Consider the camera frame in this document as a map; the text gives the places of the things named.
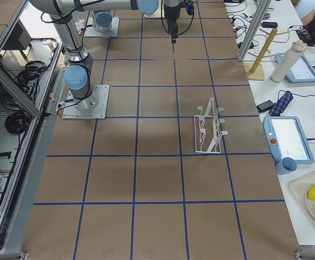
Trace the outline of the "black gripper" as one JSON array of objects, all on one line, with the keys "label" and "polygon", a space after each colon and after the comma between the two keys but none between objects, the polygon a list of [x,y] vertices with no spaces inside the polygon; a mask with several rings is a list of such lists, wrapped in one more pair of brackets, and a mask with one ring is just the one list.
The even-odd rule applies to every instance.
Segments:
[{"label": "black gripper", "polygon": [[[177,23],[180,17],[181,0],[164,0],[164,17],[168,23]],[[178,38],[178,25],[169,24],[171,43],[175,44]]]}]

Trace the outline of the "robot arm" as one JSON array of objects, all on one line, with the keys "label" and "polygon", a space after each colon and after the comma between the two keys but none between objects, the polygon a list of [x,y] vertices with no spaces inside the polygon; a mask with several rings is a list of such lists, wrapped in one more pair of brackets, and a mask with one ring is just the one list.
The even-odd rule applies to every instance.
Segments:
[{"label": "robot arm", "polygon": [[73,95],[74,106],[89,111],[99,102],[90,83],[93,59],[85,49],[73,21],[75,11],[102,12],[110,10],[140,10],[146,15],[159,8],[159,1],[30,1],[51,18],[67,52],[70,67],[64,72],[64,81]]},{"label": "robot arm", "polygon": [[103,32],[108,31],[112,26],[113,17],[108,10],[94,11],[93,16],[93,28],[96,31]]}]

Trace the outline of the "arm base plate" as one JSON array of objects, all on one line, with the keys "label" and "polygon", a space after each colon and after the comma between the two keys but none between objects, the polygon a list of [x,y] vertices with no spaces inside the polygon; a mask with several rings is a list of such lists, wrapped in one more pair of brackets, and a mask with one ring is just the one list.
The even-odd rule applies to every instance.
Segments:
[{"label": "arm base plate", "polygon": [[101,38],[116,38],[118,37],[119,17],[113,17],[112,22],[107,27],[101,27],[93,21],[93,17],[89,17],[87,21],[87,28],[85,30],[85,37],[101,37]]},{"label": "arm base plate", "polygon": [[92,85],[92,87],[93,91],[90,97],[77,105],[73,101],[66,104],[62,115],[64,120],[105,119],[110,86]]}]

